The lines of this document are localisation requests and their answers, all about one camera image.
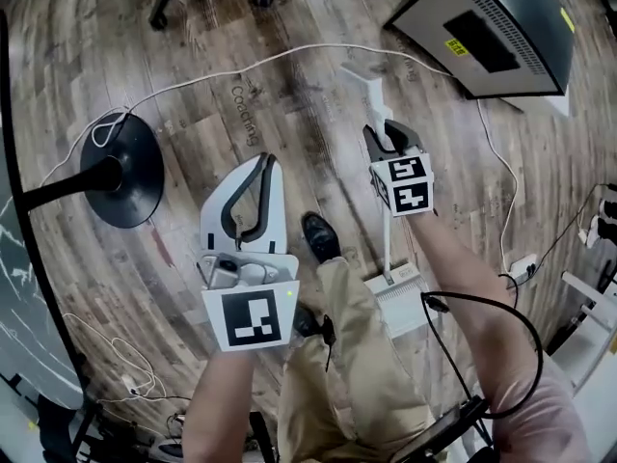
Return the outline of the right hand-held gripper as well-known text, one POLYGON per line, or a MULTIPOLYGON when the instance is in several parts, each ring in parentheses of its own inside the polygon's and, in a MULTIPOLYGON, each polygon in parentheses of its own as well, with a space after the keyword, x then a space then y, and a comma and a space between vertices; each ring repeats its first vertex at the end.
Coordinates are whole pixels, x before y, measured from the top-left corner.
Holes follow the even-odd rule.
POLYGON ((385 120, 382 133, 362 129, 377 195, 393 217, 434 209, 434 174, 419 136, 403 123, 385 120), (413 152, 401 156, 401 153, 413 152))

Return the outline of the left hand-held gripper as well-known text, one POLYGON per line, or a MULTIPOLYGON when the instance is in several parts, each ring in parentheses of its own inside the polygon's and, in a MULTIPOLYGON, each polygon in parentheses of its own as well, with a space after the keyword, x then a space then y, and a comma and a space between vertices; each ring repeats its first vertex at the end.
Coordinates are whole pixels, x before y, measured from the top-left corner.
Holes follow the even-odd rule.
POLYGON ((198 260, 201 298, 220 349, 288 344, 299 298, 299 261, 289 254, 262 254, 287 252, 282 166, 274 154, 254 156, 223 178, 202 205, 200 236, 204 251, 232 252, 198 260), (260 173, 257 222, 241 233, 240 248, 248 252, 234 252, 231 209, 260 173))

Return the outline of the white long-handled dustpan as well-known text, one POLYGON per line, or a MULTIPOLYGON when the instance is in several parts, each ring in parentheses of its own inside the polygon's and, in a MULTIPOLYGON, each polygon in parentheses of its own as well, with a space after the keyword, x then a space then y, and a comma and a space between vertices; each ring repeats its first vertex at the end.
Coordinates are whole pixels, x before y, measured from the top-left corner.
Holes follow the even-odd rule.
MULTIPOLYGON (((392 111, 385 103, 382 78, 352 63, 342 64, 341 70, 349 83, 360 92, 368 124, 382 133, 385 120, 393 120, 392 111)), ((421 294, 428 287, 416 265, 404 263, 394 266, 391 263, 391 223, 393 219, 403 216, 393 217, 378 195, 377 199, 382 213, 383 266, 381 274, 365 284, 375 295, 389 336, 395 339, 427 324, 432 315, 425 313, 421 305, 421 294)))

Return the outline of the person's left forearm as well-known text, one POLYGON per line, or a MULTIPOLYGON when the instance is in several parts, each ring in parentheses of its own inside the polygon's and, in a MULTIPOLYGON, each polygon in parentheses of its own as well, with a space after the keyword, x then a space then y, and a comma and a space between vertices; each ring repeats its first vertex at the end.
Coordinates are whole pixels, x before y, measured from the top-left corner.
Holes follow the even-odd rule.
POLYGON ((255 354, 216 352, 207 362, 182 431, 184 463, 242 463, 255 354))

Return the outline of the person's right forearm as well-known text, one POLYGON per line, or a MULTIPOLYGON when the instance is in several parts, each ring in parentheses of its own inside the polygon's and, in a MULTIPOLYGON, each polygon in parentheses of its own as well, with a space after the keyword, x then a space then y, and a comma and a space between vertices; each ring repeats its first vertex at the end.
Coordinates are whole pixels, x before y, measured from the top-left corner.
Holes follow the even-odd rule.
POLYGON ((510 410, 525 395, 537 357, 523 323, 508 306, 505 281, 458 238, 435 213, 408 222, 445 301, 469 344, 478 380, 494 412, 510 410))

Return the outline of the person's right black shoe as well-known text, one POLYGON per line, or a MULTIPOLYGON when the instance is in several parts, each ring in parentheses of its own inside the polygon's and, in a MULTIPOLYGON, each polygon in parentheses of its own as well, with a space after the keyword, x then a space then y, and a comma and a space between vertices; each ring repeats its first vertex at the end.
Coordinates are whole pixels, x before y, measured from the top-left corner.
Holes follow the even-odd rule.
POLYGON ((309 211, 302 217, 301 225, 311 253, 320 264, 341 257, 338 236, 322 216, 309 211))

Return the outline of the person's black shoe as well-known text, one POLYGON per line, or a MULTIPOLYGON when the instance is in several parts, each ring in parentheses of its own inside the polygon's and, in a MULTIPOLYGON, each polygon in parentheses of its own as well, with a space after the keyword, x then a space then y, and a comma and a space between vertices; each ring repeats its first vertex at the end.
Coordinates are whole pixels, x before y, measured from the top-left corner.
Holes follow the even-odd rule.
POLYGON ((295 332, 302 338, 321 334, 321 325, 314 312, 302 303, 296 306, 292 326, 295 332))
POLYGON ((302 217, 301 225, 311 253, 320 264, 341 257, 338 236, 322 216, 309 211, 302 217))

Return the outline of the person's left black shoe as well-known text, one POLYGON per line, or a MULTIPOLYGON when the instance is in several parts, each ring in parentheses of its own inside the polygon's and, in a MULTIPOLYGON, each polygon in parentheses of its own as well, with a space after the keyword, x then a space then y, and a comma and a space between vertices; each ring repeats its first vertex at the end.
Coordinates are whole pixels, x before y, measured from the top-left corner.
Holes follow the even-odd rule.
POLYGON ((292 326, 295 332, 302 338, 321 334, 321 325, 314 312, 302 303, 296 306, 292 326))

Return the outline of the black marble oval table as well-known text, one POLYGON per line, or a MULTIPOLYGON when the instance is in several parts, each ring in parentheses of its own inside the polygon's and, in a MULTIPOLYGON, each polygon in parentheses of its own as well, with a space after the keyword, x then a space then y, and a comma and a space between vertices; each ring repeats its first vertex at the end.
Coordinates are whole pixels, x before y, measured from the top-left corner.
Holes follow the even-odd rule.
POLYGON ((40 395, 68 410, 83 405, 87 382, 30 213, 82 193, 105 223, 135 228, 159 206, 165 177, 153 130, 136 115, 106 113, 84 137, 77 174, 24 190, 13 131, 8 20, 0 10, 0 357, 40 395))

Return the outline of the black cube cabinet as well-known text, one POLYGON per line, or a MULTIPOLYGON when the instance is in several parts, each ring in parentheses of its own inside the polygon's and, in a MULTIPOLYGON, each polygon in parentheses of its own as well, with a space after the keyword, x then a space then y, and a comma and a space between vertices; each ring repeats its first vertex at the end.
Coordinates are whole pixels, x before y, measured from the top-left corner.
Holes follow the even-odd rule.
POLYGON ((559 0, 404 0, 386 25, 469 98, 567 92, 575 27, 559 0))

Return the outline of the person's khaki trousers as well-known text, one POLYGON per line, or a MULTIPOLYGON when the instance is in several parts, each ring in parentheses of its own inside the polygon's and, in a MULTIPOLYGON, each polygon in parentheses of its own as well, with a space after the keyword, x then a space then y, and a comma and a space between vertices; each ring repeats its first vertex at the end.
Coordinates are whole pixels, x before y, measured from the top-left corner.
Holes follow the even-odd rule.
POLYGON ((325 370, 328 348, 302 340, 285 364, 278 409, 281 463, 384 463, 433 420, 404 369, 377 301, 342 257, 317 268, 334 324, 335 367, 346 389, 353 432, 341 427, 325 370))

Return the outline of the white desk with wooden top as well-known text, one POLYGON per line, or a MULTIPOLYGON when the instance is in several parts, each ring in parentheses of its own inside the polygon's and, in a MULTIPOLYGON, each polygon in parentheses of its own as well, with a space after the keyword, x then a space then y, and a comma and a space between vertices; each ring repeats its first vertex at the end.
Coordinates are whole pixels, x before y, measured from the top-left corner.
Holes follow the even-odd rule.
POLYGON ((617 274, 596 289, 564 271, 562 281, 583 298, 550 354, 576 395, 608 352, 617 353, 617 274))

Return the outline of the black screen device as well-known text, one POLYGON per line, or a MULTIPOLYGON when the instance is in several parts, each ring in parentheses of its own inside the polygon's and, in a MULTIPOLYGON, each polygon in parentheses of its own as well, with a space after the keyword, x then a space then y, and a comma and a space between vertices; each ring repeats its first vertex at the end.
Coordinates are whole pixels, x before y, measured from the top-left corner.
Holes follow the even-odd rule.
POLYGON ((457 405, 399 449, 389 463, 437 463, 437 456, 475 427, 489 407, 479 395, 457 405))

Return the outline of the person's pink shirt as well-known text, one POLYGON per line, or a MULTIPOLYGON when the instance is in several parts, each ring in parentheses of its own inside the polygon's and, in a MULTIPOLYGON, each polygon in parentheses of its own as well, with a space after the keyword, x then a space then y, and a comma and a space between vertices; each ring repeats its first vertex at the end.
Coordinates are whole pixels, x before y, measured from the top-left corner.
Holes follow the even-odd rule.
POLYGON ((531 398, 493 422, 499 463, 590 463, 591 453, 564 372, 548 356, 531 398))

